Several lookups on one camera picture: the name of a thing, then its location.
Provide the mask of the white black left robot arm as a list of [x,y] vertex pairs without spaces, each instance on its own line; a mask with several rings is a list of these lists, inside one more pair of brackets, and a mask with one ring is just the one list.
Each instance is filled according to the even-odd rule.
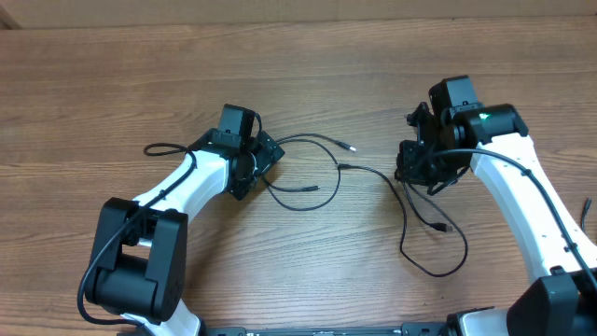
[[144,152],[184,159],[153,189],[103,205],[77,309],[91,324],[131,325],[137,335],[202,335],[182,299],[188,226],[216,195],[242,200],[284,153],[260,115],[237,105],[224,105],[217,127],[192,144],[155,143]]

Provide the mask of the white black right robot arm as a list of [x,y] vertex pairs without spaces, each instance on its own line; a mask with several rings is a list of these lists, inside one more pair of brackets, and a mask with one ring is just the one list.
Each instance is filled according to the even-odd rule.
[[406,120],[395,178],[434,195],[471,171],[492,194],[519,246],[530,286],[507,309],[450,314],[433,335],[593,335],[596,245],[570,215],[510,104],[484,105],[467,76],[441,80]]

